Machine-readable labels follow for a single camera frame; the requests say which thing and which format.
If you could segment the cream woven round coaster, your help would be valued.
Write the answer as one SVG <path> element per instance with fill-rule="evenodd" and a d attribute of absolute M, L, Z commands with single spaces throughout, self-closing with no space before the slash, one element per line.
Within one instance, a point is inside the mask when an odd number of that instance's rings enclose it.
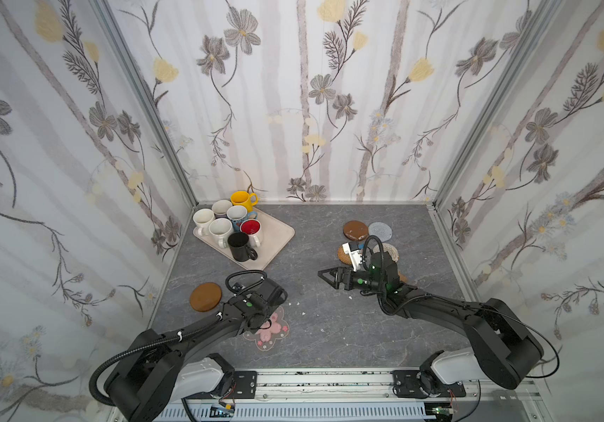
<path fill-rule="evenodd" d="M 382 246 L 384 247 L 384 251 L 387 252 L 389 254 L 389 256 L 391 257 L 393 262 L 398 262 L 400 259 L 400 255 L 399 252 L 397 250 L 397 248 L 395 246 L 393 246 L 392 244 L 382 244 Z M 372 252 L 373 253 L 381 253 L 381 248 L 379 245 L 376 245 L 372 248 Z"/>

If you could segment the dark brown round coaster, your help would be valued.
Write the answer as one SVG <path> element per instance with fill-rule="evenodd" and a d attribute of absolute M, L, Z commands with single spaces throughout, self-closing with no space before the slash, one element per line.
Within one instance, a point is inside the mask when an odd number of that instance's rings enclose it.
<path fill-rule="evenodd" d="M 342 233 L 350 241 L 363 241 L 370 235 L 368 226 L 360 221 L 352 220 L 345 223 L 342 227 Z"/>

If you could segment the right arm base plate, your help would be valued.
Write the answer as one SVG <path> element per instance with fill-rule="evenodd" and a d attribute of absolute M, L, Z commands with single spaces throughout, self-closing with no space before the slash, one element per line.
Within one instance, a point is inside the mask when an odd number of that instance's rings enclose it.
<path fill-rule="evenodd" d="M 443 384 L 431 370 L 395 370 L 393 393 L 398 398 L 466 397 L 462 383 Z"/>

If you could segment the rattan woven round coaster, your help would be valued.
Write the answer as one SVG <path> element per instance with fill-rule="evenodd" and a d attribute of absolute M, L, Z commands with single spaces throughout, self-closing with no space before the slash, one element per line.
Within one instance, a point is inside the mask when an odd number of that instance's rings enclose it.
<path fill-rule="evenodd" d="M 340 246 L 337 250 L 337 257 L 340 260 L 340 262 L 342 262 L 342 264 L 352 266 L 352 260 L 351 260 L 350 253 L 346 253 L 342 246 Z"/>

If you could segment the pink flower shaped coaster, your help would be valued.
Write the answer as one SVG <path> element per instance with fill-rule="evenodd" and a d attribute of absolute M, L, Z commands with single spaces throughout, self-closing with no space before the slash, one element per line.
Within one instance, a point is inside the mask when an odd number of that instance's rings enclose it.
<path fill-rule="evenodd" d="M 243 338 L 253 342 L 261 352 L 272 350 L 277 342 L 286 339 L 290 334 L 290 326 L 284 319 L 284 308 L 278 307 L 269 320 L 256 332 L 246 331 Z"/>

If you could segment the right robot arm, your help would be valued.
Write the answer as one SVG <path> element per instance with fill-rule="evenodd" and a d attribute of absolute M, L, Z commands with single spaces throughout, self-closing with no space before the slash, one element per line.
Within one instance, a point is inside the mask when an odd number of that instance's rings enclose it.
<path fill-rule="evenodd" d="M 544 357 L 544 349 L 501 300 L 466 302 L 435 295 L 403 283 L 396 265 L 320 270 L 319 278 L 332 288 L 357 289 L 377 298 L 384 314 L 423 320 L 467 338 L 470 346 L 456 352 L 434 353 L 420 367 L 423 385 L 430 390 L 463 381 L 490 381 L 514 390 Z"/>

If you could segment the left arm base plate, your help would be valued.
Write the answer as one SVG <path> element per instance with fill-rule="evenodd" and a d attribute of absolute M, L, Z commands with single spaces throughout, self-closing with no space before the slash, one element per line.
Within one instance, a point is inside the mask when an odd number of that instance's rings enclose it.
<path fill-rule="evenodd" d="M 254 399 L 258 381 L 256 371 L 236 371 L 230 378 L 231 384 L 220 397 L 221 400 Z"/>

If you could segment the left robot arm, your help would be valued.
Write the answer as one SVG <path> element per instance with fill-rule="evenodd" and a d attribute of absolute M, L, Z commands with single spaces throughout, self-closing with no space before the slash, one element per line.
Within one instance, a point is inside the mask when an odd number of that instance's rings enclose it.
<path fill-rule="evenodd" d="M 128 421 L 152 421 L 173 400 L 184 367 L 203 359 L 205 350 L 225 339 L 257 332 L 287 298 L 283 287 L 262 276 L 192 325 L 163 334 L 142 332 L 126 351 L 94 370 L 90 394 L 117 408 Z"/>

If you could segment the blue grey woven coaster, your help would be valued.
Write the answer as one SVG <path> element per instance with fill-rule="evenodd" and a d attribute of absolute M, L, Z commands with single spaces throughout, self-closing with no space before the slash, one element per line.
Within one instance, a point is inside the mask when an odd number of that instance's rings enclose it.
<path fill-rule="evenodd" d="M 387 242 L 393 237 L 393 229 L 386 223 L 371 223 L 368 230 L 370 236 L 378 237 L 381 242 Z"/>

